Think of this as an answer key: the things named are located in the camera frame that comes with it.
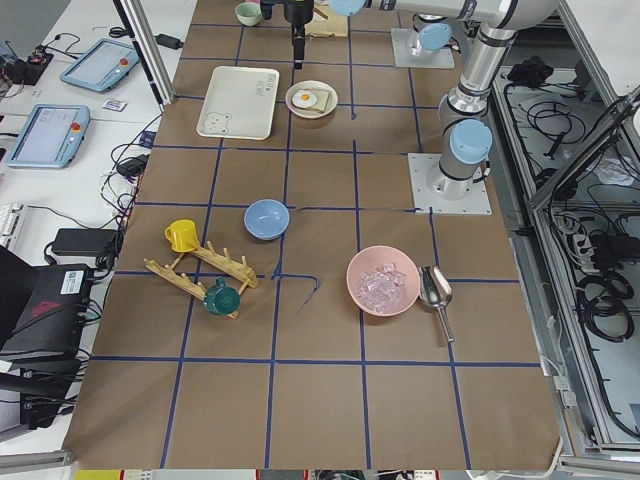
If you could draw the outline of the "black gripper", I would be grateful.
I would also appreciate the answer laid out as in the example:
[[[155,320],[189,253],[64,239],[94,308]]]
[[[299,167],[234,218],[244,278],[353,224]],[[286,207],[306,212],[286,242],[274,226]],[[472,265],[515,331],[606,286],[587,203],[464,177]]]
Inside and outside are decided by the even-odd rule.
[[[273,1],[260,0],[261,15],[264,20],[272,18]],[[291,38],[295,69],[302,69],[305,57],[305,28],[303,25],[313,19],[313,0],[284,0],[284,18],[292,25]]]

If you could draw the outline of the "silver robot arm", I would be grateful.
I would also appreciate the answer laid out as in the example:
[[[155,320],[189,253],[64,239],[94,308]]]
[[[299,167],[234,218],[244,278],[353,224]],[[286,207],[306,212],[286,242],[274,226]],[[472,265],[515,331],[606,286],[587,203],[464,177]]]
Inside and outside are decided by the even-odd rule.
[[[331,9],[352,16],[364,8],[435,15],[457,21],[473,20],[480,29],[464,63],[458,84],[439,108],[443,146],[432,174],[447,187],[470,182],[492,144],[479,117],[497,71],[518,31],[537,25],[558,7],[556,1],[331,1]]]
[[[449,48],[451,36],[452,28],[445,17],[414,13],[408,40],[409,53],[412,57],[420,57]]]

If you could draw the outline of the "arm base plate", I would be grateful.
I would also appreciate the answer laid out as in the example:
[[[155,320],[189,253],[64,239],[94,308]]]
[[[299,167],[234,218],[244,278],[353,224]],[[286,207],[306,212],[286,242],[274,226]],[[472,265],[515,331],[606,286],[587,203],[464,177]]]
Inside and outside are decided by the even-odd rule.
[[[409,153],[408,168],[417,213],[491,215],[486,182],[477,168],[470,179],[458,181],[440,170],[440,154]]]
[[[412,29],[391,30],[394,64],[403,68],[453,69],[451,49],[443,43],[439,49],[427,48]]]

